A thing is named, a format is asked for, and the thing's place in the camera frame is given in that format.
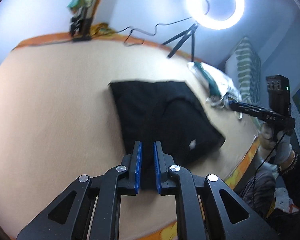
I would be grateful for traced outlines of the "black forearm sleeve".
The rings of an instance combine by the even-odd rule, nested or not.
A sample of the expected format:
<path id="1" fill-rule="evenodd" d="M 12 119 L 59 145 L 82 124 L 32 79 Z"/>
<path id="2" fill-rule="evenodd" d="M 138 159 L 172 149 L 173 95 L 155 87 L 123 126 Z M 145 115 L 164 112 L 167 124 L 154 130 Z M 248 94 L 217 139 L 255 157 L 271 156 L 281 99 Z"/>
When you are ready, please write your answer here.
<path id="1" fill-rule="evenodd" d="M 275 209 L 267 218 L 267 223 L 278 233 L 280 239 L 300 239 L 300 156 L 295 155 L 291 165 L 280 174 L 289 197 L 299 211 L 285 213 Z"/>

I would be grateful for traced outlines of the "right hand white glove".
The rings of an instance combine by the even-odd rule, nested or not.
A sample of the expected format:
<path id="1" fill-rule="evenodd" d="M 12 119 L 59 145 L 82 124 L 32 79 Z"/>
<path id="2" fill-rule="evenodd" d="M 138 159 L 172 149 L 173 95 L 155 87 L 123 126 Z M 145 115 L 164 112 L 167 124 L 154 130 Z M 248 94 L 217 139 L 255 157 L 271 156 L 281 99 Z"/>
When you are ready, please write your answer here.
<path id="1" fill-rule="evenodd" d="M 279 131 L 277 135 L 274 135 L 274 129 L 264 123 L 261 126 L 258 138 L 260 145 L 257 153 L 263 160 L 266 160 L 267 157 L 267 162 L 279 166 L 293 160 L 294 153 L 290 144 L 290 137 L 285 135 L 283 131 Z"/>

